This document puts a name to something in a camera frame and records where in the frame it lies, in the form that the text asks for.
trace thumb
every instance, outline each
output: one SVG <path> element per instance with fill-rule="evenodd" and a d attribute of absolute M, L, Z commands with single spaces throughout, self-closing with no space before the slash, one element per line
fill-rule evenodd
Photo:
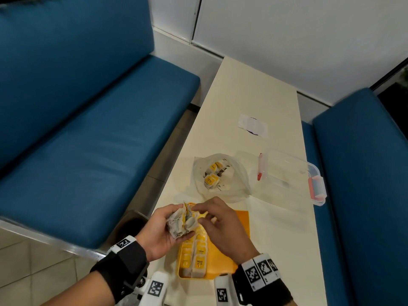
<path fill-rule="evenodd" d="M 204 227 L 204 230 L 207 232 L 210 238 L 217 235 L 217 228 L 214 226 L 211 220 L 207 218 L 200 218 L 198 223 Z"/>

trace orange tray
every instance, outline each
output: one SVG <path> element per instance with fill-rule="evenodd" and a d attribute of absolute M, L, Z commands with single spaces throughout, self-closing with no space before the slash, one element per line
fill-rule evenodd
<path fill-rule="evenodd" d="M 235 211 L 239 220 L 245 228 L 245 231 L 249 237 L 249 214 L 248 211 Z M 215 279 L 217 276 L 223 273 L 234 273 L 238 266 L 227 256 L 223 255 L 218 248 L 208 238 L 208 254 L 207 254 L 207 270 L 204 278 L 191 278 L 183 277 L 180 275 L 180 261 L 181 261 L 181 245 L 179 247 L 177 255 L 177 268 L 176 273 L 178 277 L 182 279 Z"/>

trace wrist strap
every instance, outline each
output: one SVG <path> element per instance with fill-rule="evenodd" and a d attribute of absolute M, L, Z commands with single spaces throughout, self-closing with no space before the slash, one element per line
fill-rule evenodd
<path fill-rule="evenodd" d="M 111 247 L 91 272 L 98 271 L 102 275 L 118 303 L 134 291 L 148 266 L 145 250 L 133 236 L 128 236 Z"/>
<path fill-rule="evenodd" d="M 278 268 L 266 253 L 239 265 L 232 279 L 243 305 L 283 306 L 293 300 Z"/>

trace plastic bag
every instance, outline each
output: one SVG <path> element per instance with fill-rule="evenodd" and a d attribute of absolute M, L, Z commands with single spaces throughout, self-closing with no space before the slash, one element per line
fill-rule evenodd
<path fill-rule="evenodd" d="M 226 159 L 231 166 L 222 173 L 215 189 L 207 189 L 204 185 L 205 172 L 212 164 L 222 159 Z M 237 159 L 226 154 L 217 153 L 206 158 L 197 158 L 193 164 L 193 179 L 198 193 L 205 200 L 218 196 L 226 203 L 235 203 L 251 195 L 247 170 Z"/>

